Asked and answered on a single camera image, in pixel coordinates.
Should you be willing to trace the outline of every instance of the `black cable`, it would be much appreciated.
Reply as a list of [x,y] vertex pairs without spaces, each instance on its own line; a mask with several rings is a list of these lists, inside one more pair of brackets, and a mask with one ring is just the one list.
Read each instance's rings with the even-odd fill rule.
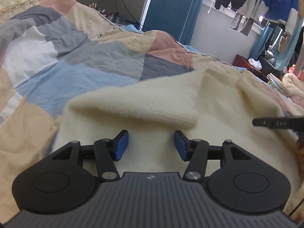
[[[125,6],[125,8],[126,8],[126,10],[128,11],[129,15],[131,15],[131,13],[129,12],[127,6],[126,6],[125,3],[124,3],[124,0],[121,0],[121,1],[123,2],[123,5]],[[116,3],[116,12],[119,13],[119,12],[118,12],[118,9],[117,9],[117,0],[116,0],[115,3]],[[135,20],[135,22],[136,22],[137,24],[139,24],[139,25],[142,26],[142,27],[147,28],[147,29],[150,31],[150,29],[149,29],[148,27],[146,27],[146,26],[144,26],[144,25],[141,25],[141,24],[137,21],[137,19],[134,18],[133,15],[131,15],[131,17]]]
[[298,210],[298,208],[303,204],[303,202],[304,202],[304,198],[303,198],[303,200],[301,200],[300,203],[291,211],[291,213],[288,215],[288,217],[290,217],[291,215],[293,215],[293,214],[296,212],[296,210]]
[[116,2],[115,2],[115,5],[116,5],[116,12],[118,13],[117,0],[116,0]]

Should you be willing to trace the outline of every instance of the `blue shirt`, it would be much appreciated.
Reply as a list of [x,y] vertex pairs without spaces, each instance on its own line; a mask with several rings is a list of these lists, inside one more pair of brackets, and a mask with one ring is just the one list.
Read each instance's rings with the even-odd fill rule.
[[298,11],[299,0],[262,0],[268,11],[265,17],[269,20],[287,22],[291,9]]

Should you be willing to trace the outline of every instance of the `cream fleece blanket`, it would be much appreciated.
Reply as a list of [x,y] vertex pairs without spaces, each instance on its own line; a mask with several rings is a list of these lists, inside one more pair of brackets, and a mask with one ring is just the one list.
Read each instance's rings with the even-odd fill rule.
[[[114,138],[127,129],[129,146],[116,163],[120,174],[183,174],[187,163],[180,159],[173,143],[174,131],[180,129],[188,138],[201,138],[211,145],[232,139],[282,172],[294,195],[301,184],[294,134],[256,128],[251,123],[256,117],[282,116],[278,104],[262,91],[249,71],[240,73],[211,57],[200,57],[199,70],[188,74],[103,88],[72,99],[65,108],[54,150],[71,140],[86,145]],[[210,162],[207,168],[211,174],[219,163]]]
[[298,79],[297,76],[291,73],[287,73],[283,76],[282,82],[284,87],[290,92],[289,95],[297,95],[304,98],[304,82]]

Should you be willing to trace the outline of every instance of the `ribbed black surface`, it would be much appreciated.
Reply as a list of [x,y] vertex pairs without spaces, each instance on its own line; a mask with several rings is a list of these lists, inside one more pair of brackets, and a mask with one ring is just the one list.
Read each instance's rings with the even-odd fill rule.
[[20,212],[7,228],[295,228],[283,213],[243,216],[218,206],[177,173],[125,173],[83,206],[59,215]]

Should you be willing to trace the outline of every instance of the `gray fabric patch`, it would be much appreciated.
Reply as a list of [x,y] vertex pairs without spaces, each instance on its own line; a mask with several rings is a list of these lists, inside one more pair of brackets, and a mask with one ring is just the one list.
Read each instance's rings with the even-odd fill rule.
[[62,14],[58,13],[51,7],[36,5],[13,16],[11,19],[25,20],[27,18],[33,18],[36,26],[42,26],[44,24],[49,24],[53,21],[58,20],[61,16]]
[[186,66],[181,66],[162,58],[146,54],[140,80],[143,81],[163,76],[174,76],[188,73],[190,71],[191,69],[188,69]]
[[76,25],[64,16],[52,23],[39,26],[37,29],[45,35],[47,42],[52,41],[55,50],[58,52],[57,59],[61,59],[74,49],[91,42],[86,33],[78,30]]
[[4,55],[9,44],[16,38],[20,37],[25,31],[36,23],[33,18],[25,20],[10,20],[0,26],[0,55]]
[[71,65],[84,63],[106,73],[139,80],[143,72],[144,56],[145,54],[138,54],[121,42],[99,44],[92,41],[67,54],[64,59]]

